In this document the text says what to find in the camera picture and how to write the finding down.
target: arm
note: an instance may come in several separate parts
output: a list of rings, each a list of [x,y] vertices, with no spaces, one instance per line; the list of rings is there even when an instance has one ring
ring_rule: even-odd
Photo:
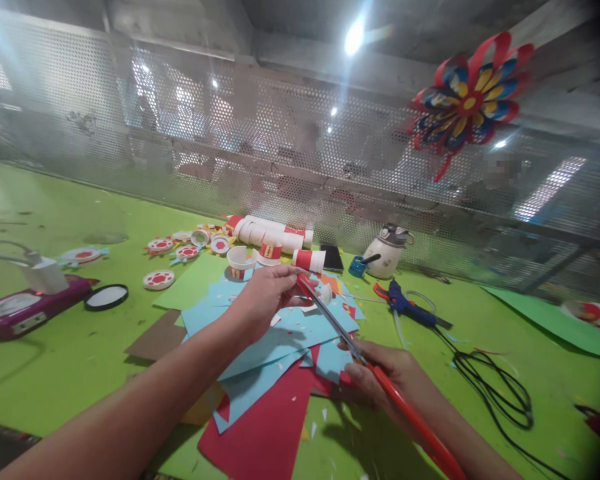
[[[297,271],[258,269],[218,320],[44,438],[2,470],[0,480],[139,478],[187,410],[265,334],[274,314],[311,304],[295,296],[301,295]]]
[[[389,378],[410,402],[460,464],[469,480],[521,480],[521,476],[478,435],[436,388],[415,358],[404,350],[356,340],[365,358],[382,366]],[[417,438],[411,424],[384,392],[373,374],[362,365],[346,366],[351,379],[382,407],[411,438]]]

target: yellow paper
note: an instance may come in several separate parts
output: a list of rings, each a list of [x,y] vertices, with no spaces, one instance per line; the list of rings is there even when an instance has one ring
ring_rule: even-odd
[[[214,383],[207,392],[198,399],[196,403],[185,413],[185,416],[180,420],[181,423],[190,425],[204,426],[211,418],[213,411],[218,408],[220,400],[224,397],[225,392],[219,383]]]
[[[300,441],[309,441],[309,440],[311,440],[311,437],[309,436],[309,431],[303,425],[302,426],[302,433],[300,434]]]

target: scissors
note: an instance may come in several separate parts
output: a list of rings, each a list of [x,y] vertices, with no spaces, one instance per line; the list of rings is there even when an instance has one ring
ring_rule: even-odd
[[[371,370],[383,390],[420,433],[424,440],[424,445],[421,446],[431,460],[433,460],[438,468],[440,468],[440,470],[442,470],[442,472],[451,480],[465,480],[466,476],[464,472],[462,472],[462,469],[454,456],[447,450],[433,430],[431,430],[430,426],[427,425],[427,422],[420,416],[418,410],[404,399],[384,370],[382,370],[379,365],[370,364],[366,358],[364,358],[360,349],[352,342],[348,332],[342,328],[342,325],[340,325],[324,302],[318,297],[316,290],[303,273],[298,275],[298,285],[305,296],[312,299],[318,309],[326,316],[327,320],[329,320],[331,326],[338,332],[338,336],[347,346],[352,356],[358,360],[360,364]]]

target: red yellow blue paper flower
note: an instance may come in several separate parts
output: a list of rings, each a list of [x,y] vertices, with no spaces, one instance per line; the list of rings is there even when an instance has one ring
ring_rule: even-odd
[[[492,45],[493,59],[483,64]],[[440,181],[453,156],[467,143],[488,143],[498,125],[518,114],[513,99],[529,82],[530,74],[521,70],[533,54],[533,45],[513,50],[510,46],[511,34],[502,32],[480,45],[470,60],[450,58],[436,70],[435,85],[413,101],[421,112],[409,127],[414,148],[431,148],[446,156],[434,182]]]

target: black cable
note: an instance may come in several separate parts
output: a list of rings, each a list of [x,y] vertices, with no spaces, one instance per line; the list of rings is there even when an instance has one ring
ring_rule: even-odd
[[[438,334],[438,336],[453,352],[453,362],[456,365],[458,372],[460,372],[460,374],[462,374],[462,376],[469,382],[474,390],[478,392],[478,395],[480,395],[480,398],[482,398],[482,401],[487,406],[487,410],[489,410],[495,426],[498,427],[500,434],[502,434],[505,440],[508,441],[513,448],[518,450],[518,452],[533,460],[538,465],[546,468],[564,480],[570,480],[570,478],[568,478],[566,475],[550,467],[542,460],[530,454],[528,451],[514,442],[512,438],[508,436],[507,432],[505,432],[504,428],[502,428],[502,424],[500,424],[500,420],[498,419],[493,406],[495,406],[505,418],[510,420],[510,422],[512,422],[518,428],[530,430],[533,427],[531,396],[529,395],[527,389],[524,388],[524,386],[508,372],[498,367],[487,354],[480,351],[473,351],[471,353],[462,352],[458,350],[454,344],[452,344],[451,340],[449,340],[449,338],[447,338],[447,336],[444,335],[437,326],[433,327],[433,331]],[[509,388],[518,405],[515,405],[504,398],[504,396],[498,393],[496,389],[494,389],[486,380],[484,380],[480,373],[478,373],[478,371],[475,369],[475,366],[472,364],[472,362],[478,362],[479,364],[492,368],[500,376],[504,384]],[[507,410],[507,407],[510,410],[513,410],[515,413],[510,413],[510,410]]]

